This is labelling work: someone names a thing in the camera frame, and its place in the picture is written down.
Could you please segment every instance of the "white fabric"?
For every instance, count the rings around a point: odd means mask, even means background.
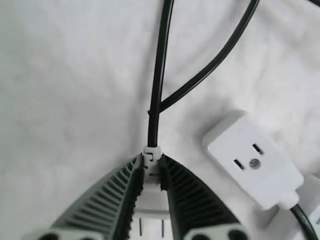
[[[217,54],[248,4],[175,1],[164,98]],[[142,152],[161,8],[162,0],[1,1],[1,239],[49,226]],[[320,8],[305,0],[262,0],[227,59],[160,117],[163,152],[205,181],[253,239],[269,239],[276,210],[258,210],[206,156],[201,137],[243,109],[304,174],[319,171],[319,26]]]

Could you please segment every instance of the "black power cord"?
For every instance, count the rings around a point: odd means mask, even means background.
[[[234,48],[239,38],[241,37],[242,33],[245,31],[248,23],[250,22],[251,17],[255,13],[255,10],[258,4],[259,4],[259,0],[251,0],[238,26],[236,27],[233,34],[231,35],[229,40],[226,42],[222,50],[197,75],[191,78],[186,84],[180,87],[172,95],[167,97],[164,101],[162,101],[160,104],[160,112],[166,110],[171,105],[175,104],[178,100],[180,100],[182,97],[184,97],[199,83],[201,83],[206,77],[208,77],[222,63],[222,61],[228,56],[228,54]]]
[[[320,0],[308,0],[308,1],[320,7]]]
[[[157,147],[158,145],[160,102],[164,81],[169,28],[173,6],[174,0],[164,0],[159,29],[158,46],[156,50],[153,87],[149,111],[148,147]]]
[[[319,240],[317,234],[312,227],[311,222],[309,221],[305,212],[301,209],[301,207],[297,204],[293,208],[290,209],[297,221],[299,222],[306,239],[308,240]]]

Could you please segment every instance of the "black cable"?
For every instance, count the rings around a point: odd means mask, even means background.
[[[308,0],[308,1],[320,7],[320,0]]]
[[[153,87],[149,111],[150,116],[148,127],[148,147],[156,147],[158,145],[160,102],[164,81],[169,28],[173,6],[174,0],[164,0],[160,21],[158,46],[156,50]]]
[[[306,239],[308,240],[319,240],[317,234],[312,227],[308,217],[306,216],[305,212],[301,209],[301,207],[297,204],[293,208],[291,208],[291,212],[299,222]]]
[[[259,0],[251,0],[248,8],[246,9],[243,17],[241,18],[238,26],[234,30],[233,34],[224,45],[222,50],[218,53],[218,55],[202,69],[197,75],[191,78],[186,84],[180,87],[177,91],[175,91],[172,95],[167,97],[164,101],[160,103],[160,112],[166,110],[171,105],[176,103],[182,97],[184,97],[187,93],[189,93],[193,88],[195,88],[199,83],[201,83],[206,77],[209,76],[227,57],[227,55],[234,48],[242,33],[246,29],[251,17],[255,13],[255,10],[258,6]]]

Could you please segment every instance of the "white surface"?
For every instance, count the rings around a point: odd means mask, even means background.
[[[245,111],[235,110],[228,114],[203,137],[203,146],[208,156],[262,210],[276,205],[289,210],[298,203],[296,189],[303,184],[304,177],[287,154]],[[260,166],[251,168],[252,160],[259,161]]]
[[[308,216],[314,231],[320,237],[320,179],[308,175],[304,184],[298,189],[300,207]],[[290,211],[280,210],[272,219],[266,231],[272,239],[305,240],[304,234],[296,218]]]
[[[163,96],[221,49],[249,0],[176,0]],[[160,0],[2,0],[0,236],[48,227],[147,142]],[[256,239],[261,212],[206,156],[201,138],[244,109],[303,173],[320,169],[320,9],[264,0],[221,66],[160,117],[159,144]],[[161,223],[156,236],[161,238]],[[145,239],[151,239],[145,231]]]

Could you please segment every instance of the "wire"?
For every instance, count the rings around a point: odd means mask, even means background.
[[[293,208],[291,208],[291,212],[299,222],[302,230],[304,231],[306,239],[319,240],[308,217],[306,216],[305,212],[301,209],[301,207],[298,204],[295,205]]]
[[[308,1],[320,7],[320,0],[308,0]]]
[[[160,21],[158,46],[156,50],[151,104],[149,111],[148,147],[157,147],[158,145],[160,102],[164,81],[169,28],[173,6],[174,0],[164,0]]]
[[[180,87],[172,95],[167,97],[164,101],[162,101],[160,103],[160,112],[166,110],[171,105],[175,104],[178,100],[183,98],[199,83],[201,83],[204,79],[206,79],[206,77],[208,77],[222,63],[222,61],[228,56],[228,54],[234,48],[239,38],[241,37],[242,33],[245,31],[251,17],[255,13],[258,3],[259,3],[259,0],[251,0],[238,26],[236,27],[233,34],[231,35],[229,40],[226,42],[222,50],[218,53],[218,55],[207,66],[205,66],[197,75],[191,78],[186,84]]]

